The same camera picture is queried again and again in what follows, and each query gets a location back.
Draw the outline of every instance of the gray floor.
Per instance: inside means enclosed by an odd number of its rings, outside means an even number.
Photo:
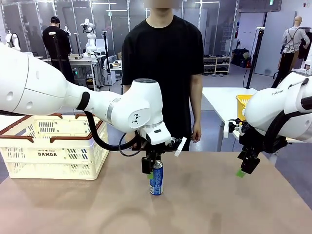
[[[230,75],[224,77],[203,76],[204,87],[242,87],[243,77],[246,69],[231,66]],[[245,84],[247,83],[248,73],[246,74]],[[272,85],[273,79],[268,76],[254,74],[251,87],[257,90],[268,88]],[[120,81],[109,87],[111,91],[120,93]],[[217,136],[219,124],[221,120],[214,111],[210,111],[211,107],[205,98],[202,102],[202,139],[197,144],[192,144],[191,151],[215,151],[217,144]],[[109,127],[109,141],[111,144],[117,144],[122,135],[113,127]],[[234,146],[234,137],[223,139],[222,151],[239,152],[241,146],[236,141]],[[294,144],[289,145],[279,152],[279,158],[276,163],[277,169],[288,180],[288,182],[296,189],[300,196],[312,209],[312,144]],[[0,182],[8,176],[6,167],[0,157]]]

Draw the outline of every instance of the shoe rack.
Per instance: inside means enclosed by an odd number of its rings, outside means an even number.
[[[205,72],[203,75],[228,75],[230,72],[231,57],[230,56],[215,56],[204,55]]]

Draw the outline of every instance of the plastic basket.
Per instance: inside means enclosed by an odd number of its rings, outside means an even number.
[[[241,120],[244,121],[245,116],[245,108],[247,105],[247,102],[249,101],[249,99],[252,97],[252,95],[237,95],[236,99],[237,99],[237,117]]]
[[[94,118],[108,142],[107,125]],[[94,180],[108,151],[100,148],[83,114],[25,116],[0,131],[0,153],[11,178]]]

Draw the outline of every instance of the man's hand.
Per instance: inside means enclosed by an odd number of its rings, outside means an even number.
[[[127,133],[125,135],[125,141],[126,142],[129,142],[130,140],[132,140],[133,138],[135,138],[136,134],[133,132],[133,133]],[[131,146],[130,148],[136,148],[137,147],[137,144],[135,143],[133,146]]]
[[[192,135],[192,140],[193,143],[197,143],[200,141],[201,138],[201,127],[200,127],[200,122],[195,122],[193,125],[193,135]]]

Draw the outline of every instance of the person in black shirt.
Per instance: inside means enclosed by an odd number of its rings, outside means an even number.
[[[58,55],[57,51],[55,48],[55,44],[53,41],[53,36],[50,35],[50,32],[55,32],[57,35],[58,39],[58,46],[59,46],[59,51],[61,53],[61,59],[62,59],[62,64],[63,64],[63,75],[65,78],[71,82],[74,82],[74,74],[72,72],[72,68],[69,63],[68,55],[72,52],[70,48],[70,43],[69,39],[67,36],[67,33],[60,29],[60,21],[56,16],[53,16],[50,20],[51,26],[47,27],[43,32],[42,32],[42,39],[45,48],[48,50],[49,55],[51,57],[51,64],[55,68],[61,71],[61,68],[59,67],[59,62],[58,62]]]
[[[152,8],[150,16],[125,38],[122,69],[124,92],[137,78],[159,83],[164,122],[172,137],[188,139],[184,151],[189,150],[191,140],[200,141],[203,42],[194,25],[174,16],[172,9]],[[193,131],[189,99],[195,118]],[[133,137],[128,134],[126,141]]]

